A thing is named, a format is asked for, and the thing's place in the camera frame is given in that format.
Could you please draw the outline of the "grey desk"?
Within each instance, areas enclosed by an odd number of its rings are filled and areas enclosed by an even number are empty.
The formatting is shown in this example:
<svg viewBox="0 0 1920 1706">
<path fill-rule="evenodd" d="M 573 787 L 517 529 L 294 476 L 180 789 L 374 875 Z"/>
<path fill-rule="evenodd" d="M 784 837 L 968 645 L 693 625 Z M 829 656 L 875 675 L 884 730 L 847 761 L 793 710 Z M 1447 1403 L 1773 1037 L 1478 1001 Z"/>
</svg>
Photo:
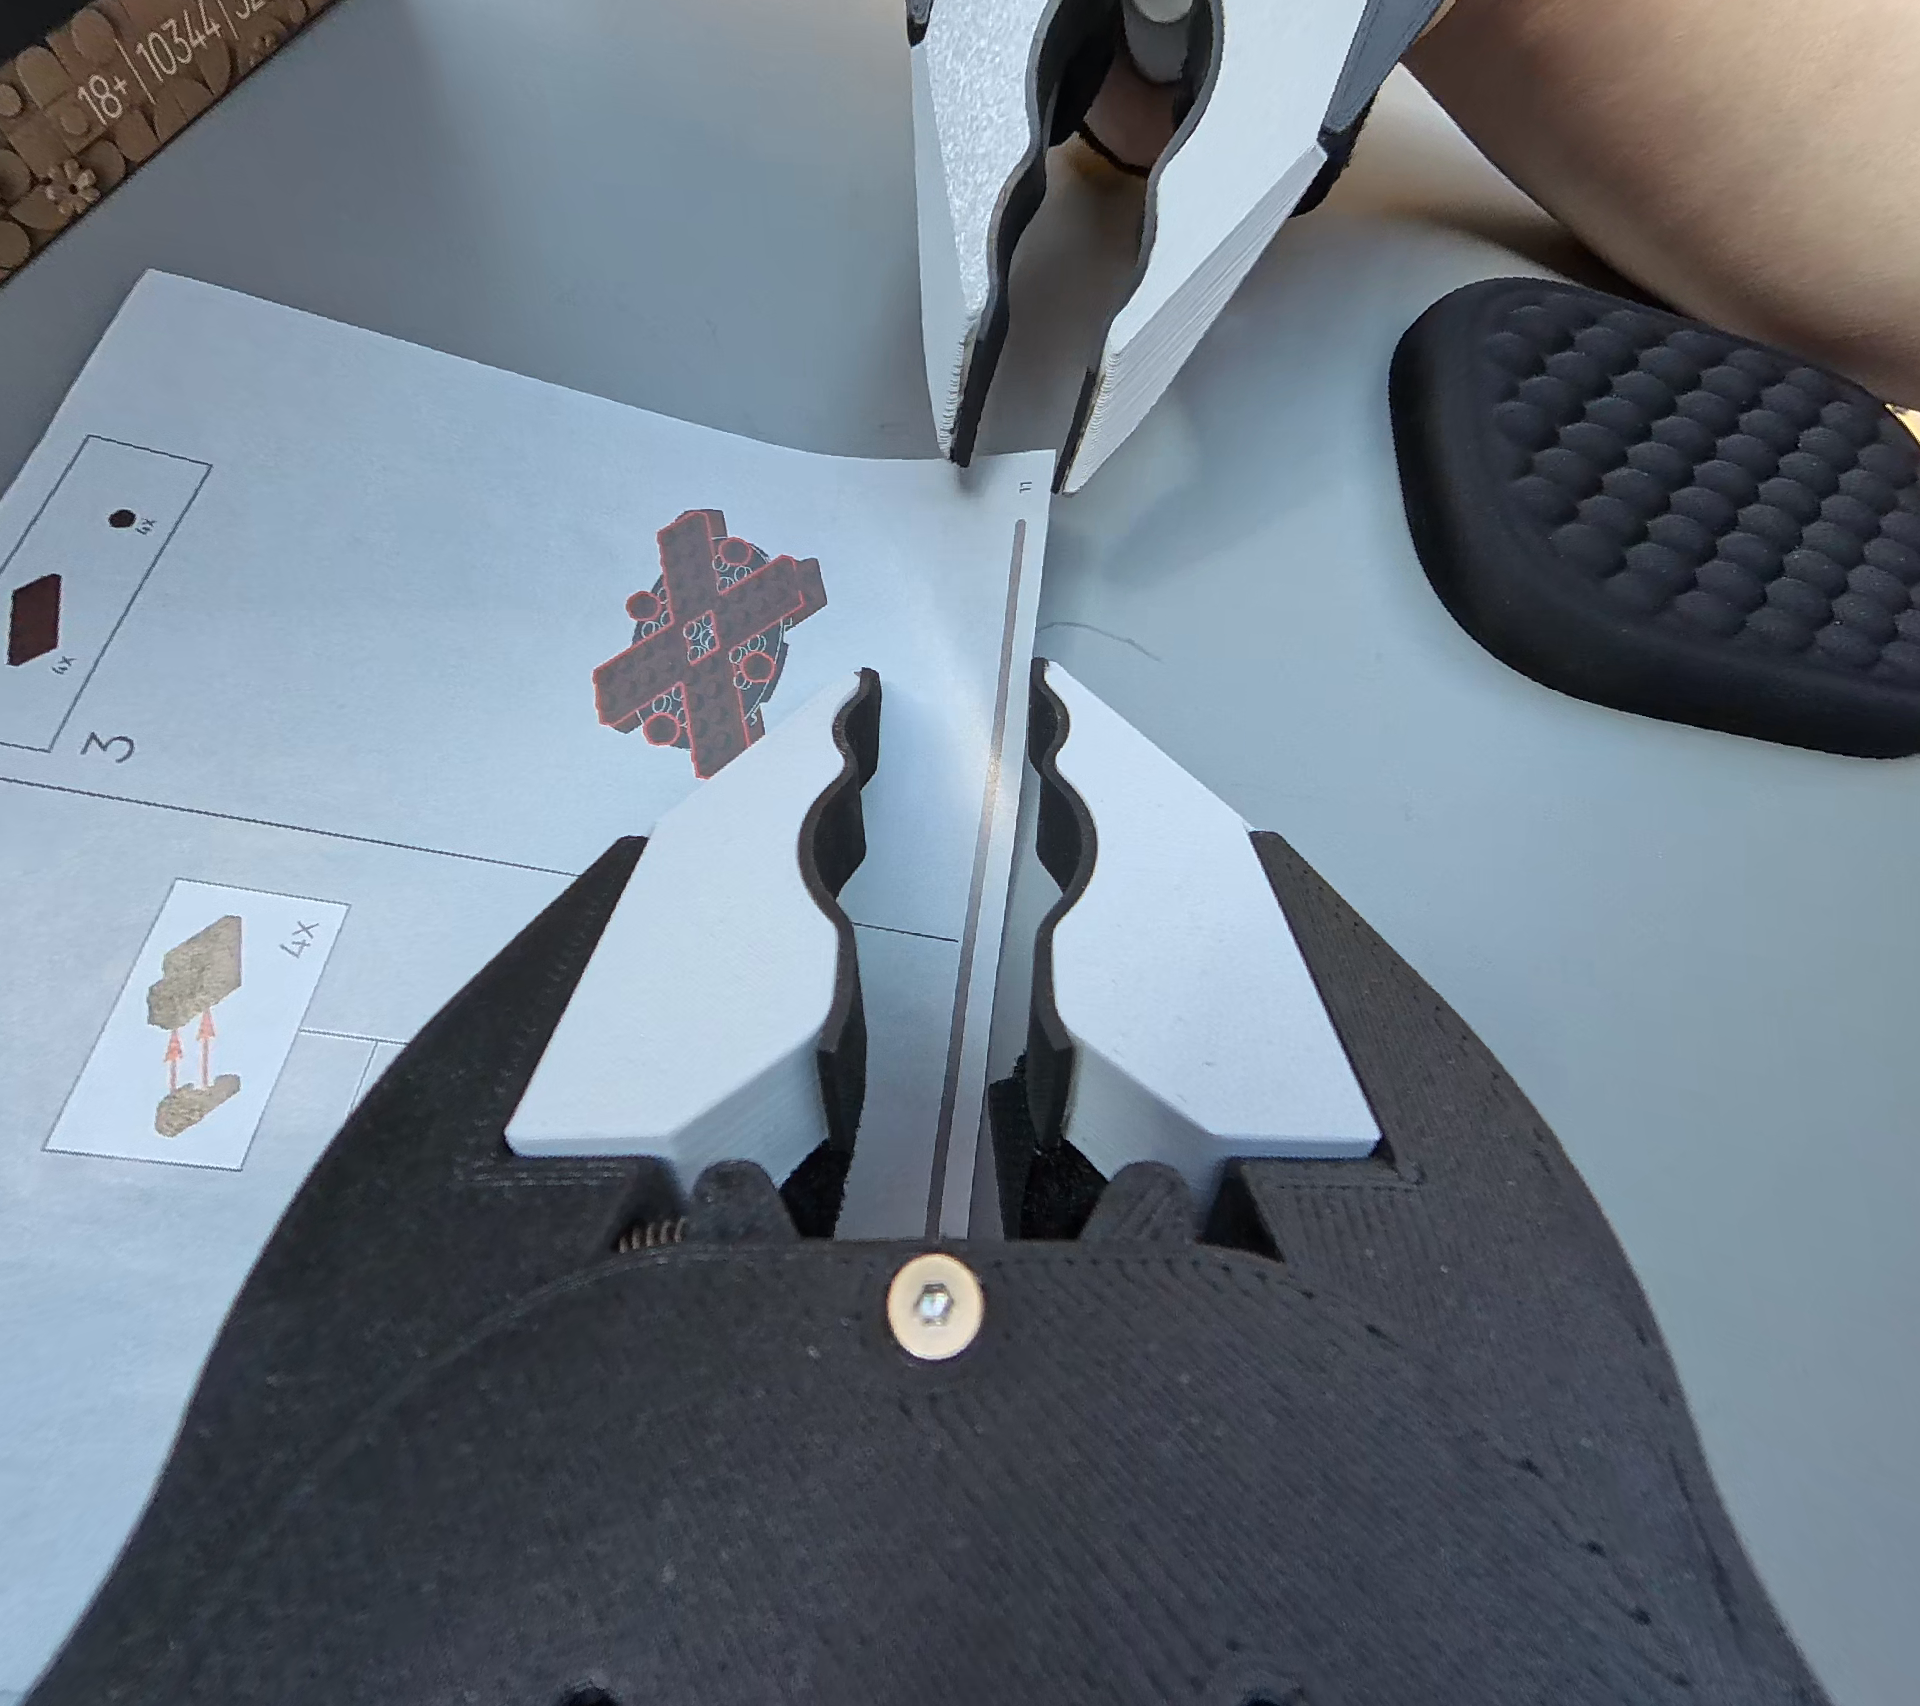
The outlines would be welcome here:
<svg viewBox="0 0 1920 1706">
<path fill-rule="evenodd" d="M 344 0 L 5 289 L 5 481 L 142 271 L 621 404 L 933 448 L 901 0 Z M 1640 1273 L 1756 1571 L 1836 1702 L 1916 1702 L 1916 764 L 1577 705 L 1419 564 L 1391 350 L 1458 285 L 1595 279 L 1406 79 L 1164 408 L 1052 520 L 1040 651 L 1282 833 L 1463 1015 Z M 584 864 L 357 846 L 5 758 L 5 1700 L 93 1597 L 362 1074 Z M 357 908 L 245 1171 L 44 1150 L 174 880 Z"/>
</svg>

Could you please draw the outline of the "person's right forearm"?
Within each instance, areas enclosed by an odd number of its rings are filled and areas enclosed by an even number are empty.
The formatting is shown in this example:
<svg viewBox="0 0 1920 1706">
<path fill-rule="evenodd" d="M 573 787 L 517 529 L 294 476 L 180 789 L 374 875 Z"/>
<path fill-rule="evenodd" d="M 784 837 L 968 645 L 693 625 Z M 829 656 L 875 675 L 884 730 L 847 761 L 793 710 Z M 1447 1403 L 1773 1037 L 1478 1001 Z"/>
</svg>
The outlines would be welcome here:
<svg viewBox="0 0 1920 1706">
<path fill-rule="evenodd" d="M 1450 0 L 1417 80 L 1659 303 L 1918 404 L 1918 0 Z"/>
</svg>

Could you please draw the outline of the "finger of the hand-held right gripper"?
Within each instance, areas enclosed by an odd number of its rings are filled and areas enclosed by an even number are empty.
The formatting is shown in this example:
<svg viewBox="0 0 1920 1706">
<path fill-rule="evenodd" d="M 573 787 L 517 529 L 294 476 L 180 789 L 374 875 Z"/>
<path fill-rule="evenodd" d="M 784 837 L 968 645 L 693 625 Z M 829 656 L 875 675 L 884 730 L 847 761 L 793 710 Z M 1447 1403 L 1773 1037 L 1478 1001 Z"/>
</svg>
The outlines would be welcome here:
<svg viewBox="0 0 1920 1706">
<path fill-rule="evenodd" d="M 1321 176 L 1321 136 L 1371 0 L 1206 5 L 1206 83 L 1148 181 L 1140 276 L 1088 374 L 1060 495 L 1140 427 Z"/>
<path fill-rule="evenodd" d="M 941 453 L 973 461 L 1011 321 L 1011 262 L 1082 51 L 1115 0 L 909 0 L 925 377 Z"/>
</svg>

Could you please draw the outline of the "black textured wrist rest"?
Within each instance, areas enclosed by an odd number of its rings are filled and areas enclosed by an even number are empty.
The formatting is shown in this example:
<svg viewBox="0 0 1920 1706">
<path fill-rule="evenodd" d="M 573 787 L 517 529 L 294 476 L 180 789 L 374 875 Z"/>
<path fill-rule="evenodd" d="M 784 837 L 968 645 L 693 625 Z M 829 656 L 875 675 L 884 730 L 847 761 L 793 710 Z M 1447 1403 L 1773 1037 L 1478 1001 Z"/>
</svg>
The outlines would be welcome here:
<svg viewBox="0 0 1920 1706">
<path fill-rule="evenodd" d="M 1544 279 L 1402 335 L 1413 544 L 1458 625 L 1599 706 L 1853 758 L 1918 750 L 1916 438 L 1873 393 Z"/>
</svg>

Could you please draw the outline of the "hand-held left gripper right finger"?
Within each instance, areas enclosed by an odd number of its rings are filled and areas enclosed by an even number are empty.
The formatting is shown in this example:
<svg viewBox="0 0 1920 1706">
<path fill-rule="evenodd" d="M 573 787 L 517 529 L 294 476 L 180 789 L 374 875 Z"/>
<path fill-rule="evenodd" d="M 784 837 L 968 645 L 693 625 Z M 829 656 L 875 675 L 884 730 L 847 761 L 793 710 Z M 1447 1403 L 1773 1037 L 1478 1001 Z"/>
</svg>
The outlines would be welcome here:
<svg viewBox="0 0 1920 1706">
<path fill-rule="evenodd" d="M 1380 1122 L 1262 862 L 1273 834 L 1060 665 L 1030 675 L 1036 851 L 1022 1233 L 1081 1234 L 1128 1166 L 1169 1166 L 1212 1234 L 1236 1166 L 1385 1178 Z"/>
</svg>

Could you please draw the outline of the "person's right hand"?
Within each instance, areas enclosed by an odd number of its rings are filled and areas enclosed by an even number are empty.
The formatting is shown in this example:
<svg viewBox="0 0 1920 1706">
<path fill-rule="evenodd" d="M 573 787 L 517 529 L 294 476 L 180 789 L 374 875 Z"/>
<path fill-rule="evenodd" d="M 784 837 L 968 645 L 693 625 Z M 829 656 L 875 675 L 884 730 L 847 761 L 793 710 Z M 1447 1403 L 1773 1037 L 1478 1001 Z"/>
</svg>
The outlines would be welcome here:
<svg viewBox="0 0 1920 1706">
<path fill-rule="evenodd" d="M 1077 135 L 1119 172 L 1147 179 L 1178 133 L 1189 107 L 1184 85 L 1151 80 L 1126 51 L 1119 51 Z"/>
</svg>

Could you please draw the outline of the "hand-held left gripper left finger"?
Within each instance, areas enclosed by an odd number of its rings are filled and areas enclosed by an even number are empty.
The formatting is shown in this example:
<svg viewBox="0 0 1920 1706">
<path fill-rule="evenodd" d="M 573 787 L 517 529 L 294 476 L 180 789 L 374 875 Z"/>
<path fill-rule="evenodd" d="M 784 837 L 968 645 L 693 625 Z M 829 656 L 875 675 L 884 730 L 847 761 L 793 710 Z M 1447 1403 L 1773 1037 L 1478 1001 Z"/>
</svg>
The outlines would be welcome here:
<svg viewBox="0 0 1920 1706">
<path fill-rule="evenodd" d="M 761 1166 L 833 1239 L 866 1091 L 852 923 L 882 682 L 841 677 L 647 838 L 506 1125 L 518 1157 Z"/>
</svg>

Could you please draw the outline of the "white instruction booklet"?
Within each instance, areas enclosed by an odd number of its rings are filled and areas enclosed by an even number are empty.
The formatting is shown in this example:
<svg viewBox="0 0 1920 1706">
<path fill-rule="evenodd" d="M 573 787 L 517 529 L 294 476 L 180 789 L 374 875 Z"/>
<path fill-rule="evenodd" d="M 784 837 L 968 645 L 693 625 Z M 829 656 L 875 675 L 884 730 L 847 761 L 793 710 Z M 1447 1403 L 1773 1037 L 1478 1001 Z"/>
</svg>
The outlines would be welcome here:
<svg viewBox="0 0 1920 1706">
<path fill-rule="evenodd" d="M 5 1702 L 84 1616 L 278 1215 L 397 1053 L 695 748 L 604 725 L 661 535 L 816 563 L 768 739 L 882 690 L 844 902 L 843 1230 L 960 1234 L 1019 810 L 1042 455 L 763 445 L 189 279 L 123 304 L 5 498 Z"/>
</svg>

